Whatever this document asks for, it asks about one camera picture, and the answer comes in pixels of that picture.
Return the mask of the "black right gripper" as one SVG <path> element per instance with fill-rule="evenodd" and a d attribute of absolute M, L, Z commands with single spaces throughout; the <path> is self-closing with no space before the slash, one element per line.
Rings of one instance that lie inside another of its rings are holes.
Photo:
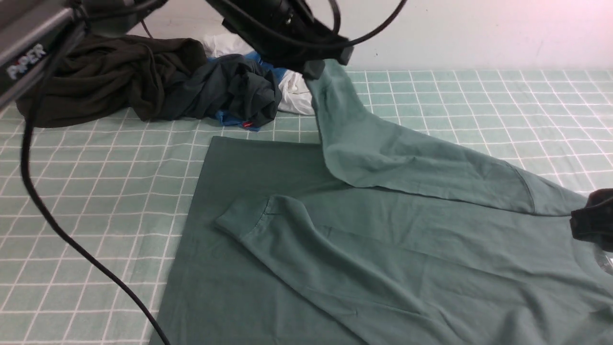
<path fill-rule="evenodd" d="M 607 253 L 613 251 L 613 190 L 599 189 L 591 194 L 586 205 L 571 212 L 573 238 L 592 242 Z"/>

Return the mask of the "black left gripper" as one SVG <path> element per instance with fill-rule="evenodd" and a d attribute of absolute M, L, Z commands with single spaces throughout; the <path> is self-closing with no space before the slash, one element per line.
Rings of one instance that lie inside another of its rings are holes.
<path fill-rule="evenodd" d="M 222 25 L 247 42 L 263 61 L 317 80 L 325 61 L 346 66 L 349 39 L 315 19 L 304 0 L 209 0 Z"/>

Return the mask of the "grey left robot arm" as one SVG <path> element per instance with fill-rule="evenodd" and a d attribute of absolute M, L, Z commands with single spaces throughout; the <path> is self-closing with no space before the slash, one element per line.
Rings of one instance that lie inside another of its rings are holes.
<path fill-rule="evenodd" d="M 48 57 L 65 54 L 87 35 L 119 37 L 166 4 L 164 0 L 3 0 L 1 105 L 31 89 Z M 315 18 L 303 0 L 210 0 L 223 26 L 267 63 L 318 79 L 324 60 L 347 65 L 349 39 Z"/>

